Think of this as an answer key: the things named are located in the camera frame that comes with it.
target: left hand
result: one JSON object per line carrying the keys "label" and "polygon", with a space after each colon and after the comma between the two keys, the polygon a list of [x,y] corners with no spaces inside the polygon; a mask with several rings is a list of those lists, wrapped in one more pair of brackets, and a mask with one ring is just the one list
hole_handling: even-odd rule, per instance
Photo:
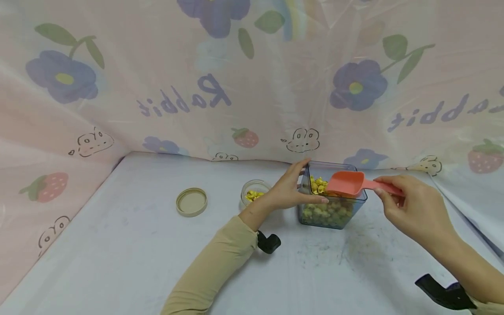
{"label": "left hand", "polygon": [[258,200],[268,202],[273,209],[288,209],[299,204],[326,204],[329,200],[323,196],[300,193],[297,180],[304,174],[303,168],[310,158],[292,164],[269,192]]}

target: cartoon face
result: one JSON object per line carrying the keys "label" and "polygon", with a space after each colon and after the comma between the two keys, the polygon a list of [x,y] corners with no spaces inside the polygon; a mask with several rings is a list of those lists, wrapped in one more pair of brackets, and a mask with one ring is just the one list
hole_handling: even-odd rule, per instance
{"label": "cartoon face", "polygon": [[38,239],[38,248],[40,248],[40,253],[38,256],[42,256],[43,253],[51,246],[54,240],[61,234],[64,228],[70,223],[70,219],[67,216],[62,216],[56,219],[54,226],[45,230]]}
{"label": "cartoon face", "polygon": [[236,147],[238,147],[234,139],[229,137],[229,141],[224,141],[222,135],[220,137],[219,143],[213,142],[210,138],[203,138],[203,141],[207,144],[207,152],[212,161],[238,161],[238,154]]}
{"label": "cartoon face", "polygon": [[428,155],[420,162],[406,167],[407,170],[426,172],[430,176],[436,176],[443,169],[443,164],[434,155]]}
{"label": "cartoon face", "polygon": [[[94,132],[78,137],[77,144],[79,145],[77,149],[79,155],[88,157],[110,148],[114,144],[114,139],[110,135],[98,131],[95,127]],[[69,155],[73,155],[74,153],[75,150],[71,150]]]}
{"label": "cartoon face", "polygon": [[319,132],[315,129],[299,128],[294,131],[292,141],[287,143],[286,148],[291,152],[303,153],[318,149],[320,146]]}
{"label": "cartoon face", "polygon": [[236,155],[228,155],[226,153],[219,152],[215,155],[212,161],[238,161],[238,157]]}

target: forearm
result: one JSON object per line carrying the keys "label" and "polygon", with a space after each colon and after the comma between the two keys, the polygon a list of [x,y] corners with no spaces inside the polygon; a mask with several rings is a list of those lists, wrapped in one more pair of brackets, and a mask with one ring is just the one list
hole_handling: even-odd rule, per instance
{"label": "forearm", "polygon": [[222,285],[256,248],[257,234],[233,217],[182,275],[161,315],[206,314]]}
{"label": "forearm", "polygon": [[470,296],[483,303],[504,304],[504,275],[458,236],[426,249]]}
{"label": "forearm", "polygon": [[271,207],[269,198],[269,195],[257,198],[238,215],[243,223],[254,232],[259,230],[266,218],[275,210]]}

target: small glass jar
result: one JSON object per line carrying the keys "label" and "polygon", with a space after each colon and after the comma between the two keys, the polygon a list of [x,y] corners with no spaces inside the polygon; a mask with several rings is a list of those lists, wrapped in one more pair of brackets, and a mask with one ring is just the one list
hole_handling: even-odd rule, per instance
{"label": "small glass jar", "polygon": [[243,185],[243,188],[241,189],[241,206],[244,208],[251,203],[251,201],[245,197],[249,191],[267,193],[270,189],[271,186],[264,180],[249,180]]}
{"label": "small glass jar", "polygon": [[[310,176],[313,176],[314,179],[321,177],[322,180],[329,181],[331,176],[338,171],[355,172],[357,168],[349,164],[309,162],[301,180],[299,191],[303,194],[312,195]],[[301,224],[341,230],[348,224],[367,200],[367,194],[364,190],[362,190],[358,196],[335,197],[323,193],[320,195],[329,199],[329,203],[297,206],[297,215]]]}

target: beige lid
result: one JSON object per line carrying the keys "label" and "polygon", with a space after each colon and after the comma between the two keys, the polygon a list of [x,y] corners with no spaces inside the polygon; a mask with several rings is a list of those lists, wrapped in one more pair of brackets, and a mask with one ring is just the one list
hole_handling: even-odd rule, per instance
{"label": "beige lid", "polygon": [[195,217],[207,208],[207,194],[199,188],[188,188],[177,197],[177,211],[185,217]]}

